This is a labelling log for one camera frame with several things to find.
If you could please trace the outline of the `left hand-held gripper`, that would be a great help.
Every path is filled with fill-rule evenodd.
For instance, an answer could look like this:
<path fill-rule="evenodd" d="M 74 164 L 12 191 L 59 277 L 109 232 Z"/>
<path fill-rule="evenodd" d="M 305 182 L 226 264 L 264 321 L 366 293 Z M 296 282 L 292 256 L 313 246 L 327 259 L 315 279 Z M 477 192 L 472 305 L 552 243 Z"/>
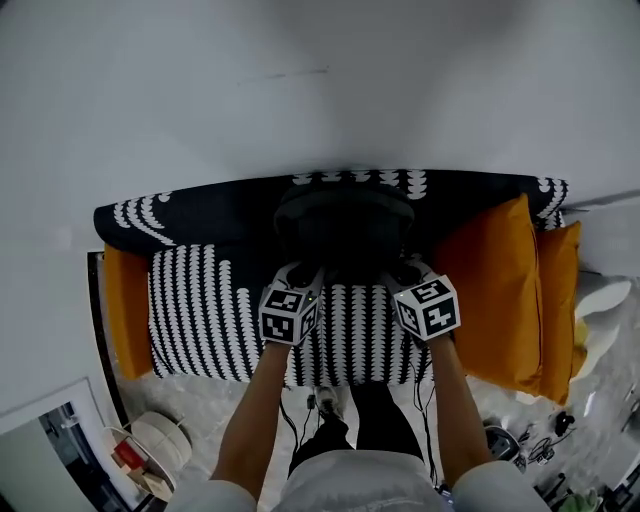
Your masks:
<path fill-rule="evenodd" d="M 298 346 L 318 323 L 326 269 L 318 268 L 309 287 L 294 288 L 289 273 L 299 265 L 291 262 L 281 267 L 261 300 L 259 331 L 263 341 Z"/>

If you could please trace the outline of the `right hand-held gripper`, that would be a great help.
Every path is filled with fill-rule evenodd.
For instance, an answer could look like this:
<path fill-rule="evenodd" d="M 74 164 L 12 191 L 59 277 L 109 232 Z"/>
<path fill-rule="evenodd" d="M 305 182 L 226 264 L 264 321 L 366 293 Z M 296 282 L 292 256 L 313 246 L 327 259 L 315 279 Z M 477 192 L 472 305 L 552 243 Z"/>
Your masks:
<path fill-rule="evenodd" d="M 403 286 L 388 272 L 381 283 L 393 295 L 401 327 L 421 341 L 429 341 L 460 326 L 457 292 L 446 275 L 439 275 L 420 258 L 407 261 L 409 282 Z"/>

